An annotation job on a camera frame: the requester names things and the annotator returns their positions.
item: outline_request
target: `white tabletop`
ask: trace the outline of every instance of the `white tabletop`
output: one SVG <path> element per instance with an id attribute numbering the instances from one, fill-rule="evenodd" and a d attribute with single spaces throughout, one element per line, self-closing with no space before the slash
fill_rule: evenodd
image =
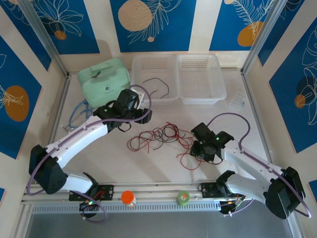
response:
<path id="1" fill-rule="evenodd" d="M 117 129 L 106 136 L 96 140 L 79 154 L 77 154 L 66 166 L 76 172 L 87 172 L 98 182 L 182 182 L 198 180 L 215 180 L 226 170 L 233 170 L 245 175 L 241 169 L 224 161 L 221 165 L 214 166 L 202 163 L 198 169 L 189 171 L 183 168 L 176 156 L 186 150 L 177 142 L 164 144 L 158 150 L 142 149 L 138 152 L 131 152 L 126 142 L 142 131 L 152 130 L 155 127 L 164 126 L 171 122 L 183 130 L 192 130 L 199 123 L 208 123 L 214 116 L 233 112 L 229 109 L 227 101 L 239 90 L 245 93 L 244 85 L 238 70 L 224 70 L 227 99 L 217 102 L 214 105 L 184 105 L 180 100 L 168 106 L 153 106 L 153 116 L 148 124 L 132 124 L 132 128 L 123 133 Z M 62 110 L 60 125 L 67 125 L 69 117 L 78 103 L 84 99 L 77 75 L 73 75 L 70 87 Z M 247 101 L 244 108 L 238 112 L 249 120 L 251 132 L 244 140 L 244 146 L 266 159 L 264 148 L 256 122 Z M 246 123 L 236 116 L 223 116 L 217 119 L 210 129 L 215 133 L 226 131 L 235 139 L 239 140 L 247 130 Z M 67 135 L 67 132 L 60 126 L 56 139 Z M 236 147 L 235 141 L 229 142 L 227 147 Z M 194 157 L 186 156 L 183 163 L 190 168 L 195 168 L 199 162 Z"/>

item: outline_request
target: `orange bottle cap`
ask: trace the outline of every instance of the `orange bottle cap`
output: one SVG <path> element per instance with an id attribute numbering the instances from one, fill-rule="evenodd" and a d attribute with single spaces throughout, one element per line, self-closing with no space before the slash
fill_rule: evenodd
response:
<path id="1" fill-rule="evenodd" d="M 121 201 L 124 204 L 131 204 L 134 201 L 134 194 L 131 191 L 124 191 L 121 195 Z"/>

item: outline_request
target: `small orange bottle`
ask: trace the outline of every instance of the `small orange bottle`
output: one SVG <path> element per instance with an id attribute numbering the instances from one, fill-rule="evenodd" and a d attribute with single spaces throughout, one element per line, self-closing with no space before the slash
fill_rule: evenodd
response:
<path id="1" fill-rule="evenodd" d="M 134 207 L 137 203 L 137 199 L 131 191 L 124 191 L 121 195 L 121 201 L 128 207 Z"/>

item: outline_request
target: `gray floor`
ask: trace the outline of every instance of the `gray floor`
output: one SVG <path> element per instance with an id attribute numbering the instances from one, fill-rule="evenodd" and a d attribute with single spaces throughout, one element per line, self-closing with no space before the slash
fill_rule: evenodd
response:
<path id="1" fill-rule="evenodd" d="M 232 218 L 219 212 L 110 213 L 91 224 L 79 214 L 33 215 L 27 238 L 289 238 L 286 221 L 254 202 Z"/>

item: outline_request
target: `white plastic tray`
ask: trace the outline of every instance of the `white plastic tray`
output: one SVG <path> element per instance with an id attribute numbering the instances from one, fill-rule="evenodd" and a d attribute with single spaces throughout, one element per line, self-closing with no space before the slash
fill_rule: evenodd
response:
<path id="1" fill-rule="evenodd" d="M 151 94 L 153 104 L 166 105 L 179 98 L 174 55 L 139 55 L 132 61 L 131 85 Z"/>
<path id="2" fill-rule="evenodd" d="M 227 93 L 216 55 L 176 57 L 180 98 L 184 104 L 215 104 Z"/>

